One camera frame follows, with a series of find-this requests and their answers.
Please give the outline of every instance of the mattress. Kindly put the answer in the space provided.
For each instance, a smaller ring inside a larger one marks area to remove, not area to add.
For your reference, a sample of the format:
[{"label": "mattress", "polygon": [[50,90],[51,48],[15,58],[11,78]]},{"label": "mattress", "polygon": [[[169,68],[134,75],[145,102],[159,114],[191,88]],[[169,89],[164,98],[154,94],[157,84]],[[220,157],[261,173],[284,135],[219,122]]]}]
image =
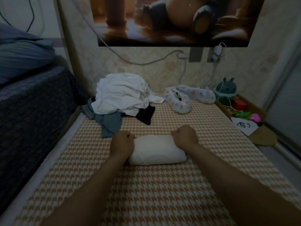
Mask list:
[{"label": "mattress", "polygon": [[[215,106],[192,102],[180,115],[155,104],[151,125],[123,118],[122,130],[137,136],[168,135],[184,124],[200,142],[244,173],[301,208],[301,196],[288,180]],[[85,119],[15,219],[14,225],[39,225],[70,197],[109,156],[111,138]],[[100,225],[235,225],[228,211],[190,158],[185,163],[124,166],[115,179]]]},{"label": "mattress", "polygon": [[33,74],[0,90],[0,214],[89,97],[64,67],[49,65]]}]

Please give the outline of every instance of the beige and white checkered sheet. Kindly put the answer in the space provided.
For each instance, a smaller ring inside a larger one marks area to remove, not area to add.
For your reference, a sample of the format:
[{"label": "beige and white checkered sheet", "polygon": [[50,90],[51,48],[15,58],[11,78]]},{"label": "beige and white checkered sheet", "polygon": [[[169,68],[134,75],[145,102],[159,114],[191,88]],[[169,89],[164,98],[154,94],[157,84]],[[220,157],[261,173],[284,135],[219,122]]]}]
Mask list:
[{"label": "beige and white checkered sheet", "polygon": [[[166,102],[154,106],[156,111],[150,126],[126,117],[122,130],[137,136],[169,135],[184,124],[191,125],[205,147],[301,207],[301,197],[295,188],[215,105],[193,101],[191,112],[184,115],[176,114]],[[17,216],[15,225],[39,225],[100,167],[109,155],[111,141],[111,138],[103,140],[100,132],[101,127],[95,121],[84,120]],[[235,222],[201,171],[188,159],[174,165],[124,166],[114,181],[100,225],[235,225]]]}]

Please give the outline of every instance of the poster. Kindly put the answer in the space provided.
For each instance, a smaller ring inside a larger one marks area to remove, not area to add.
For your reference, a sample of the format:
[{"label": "poster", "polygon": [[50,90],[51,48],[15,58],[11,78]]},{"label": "poster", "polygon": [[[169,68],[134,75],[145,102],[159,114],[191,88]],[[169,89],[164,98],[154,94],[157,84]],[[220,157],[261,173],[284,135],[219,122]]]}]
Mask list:
[{"label": "poster", "polygon": [[[90,0],[109,46],[247,47],[264,0]],[[104,46],[98,39],[99,46]]]}]

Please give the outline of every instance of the beige wallpaper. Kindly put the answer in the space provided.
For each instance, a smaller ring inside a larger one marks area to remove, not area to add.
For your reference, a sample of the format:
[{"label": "beige wallpaper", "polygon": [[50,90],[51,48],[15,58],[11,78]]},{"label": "beige wallpaper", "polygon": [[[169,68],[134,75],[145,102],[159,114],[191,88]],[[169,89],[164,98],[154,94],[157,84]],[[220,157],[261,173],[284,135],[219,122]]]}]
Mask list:
[{"label": "beige wallpaper", "polygon": [[[77,0],[92,22],[89,0]],[[93,95],[100,78],[109,73],[130,72],[142,76],[151,89],[162,92],[165,87],[176,85],[183,70],[183,61],[176,54],[165,61],[148,66],[134,66],[123,62],[106,47],[98,47],[96,36],[77,13],[71,0],[59,0],[65,37],[75,76]],[[297,24],[301,0],[266,0],[258,23],[247,48],[227,48],[219,63],[214,85],[222,77],[234,77],[238,93],[254,103],[260,101],[263,86],[273,78],[271,71],[284,49],[287,38]],[[124,58],[144,63],[165,56],[179,48],[115,47]],[[180,48],[189,52],[189,48]],[[206,62],[208,48],[204,49],[201,63],[188,63],[182,84],[200,87],[208,81],[212,64]]]}]

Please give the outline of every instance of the fist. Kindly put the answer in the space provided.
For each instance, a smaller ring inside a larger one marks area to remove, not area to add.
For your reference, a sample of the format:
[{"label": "fist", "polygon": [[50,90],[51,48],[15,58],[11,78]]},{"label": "fist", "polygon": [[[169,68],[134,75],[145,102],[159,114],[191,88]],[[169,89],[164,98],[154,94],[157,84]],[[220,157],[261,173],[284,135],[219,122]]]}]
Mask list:
[{"label": "fist", "polygon": [[110,156],[122,156],[126,160],[134,151],[135,138],[129,131],[119,131],[111,140]]},{"label": "fist", "polygon": [[173,136],[175,144],[178,148],[189,153],[195,145],[199,144],[198,136],[195,130],[189,125],[184,125],[170,133]]}]

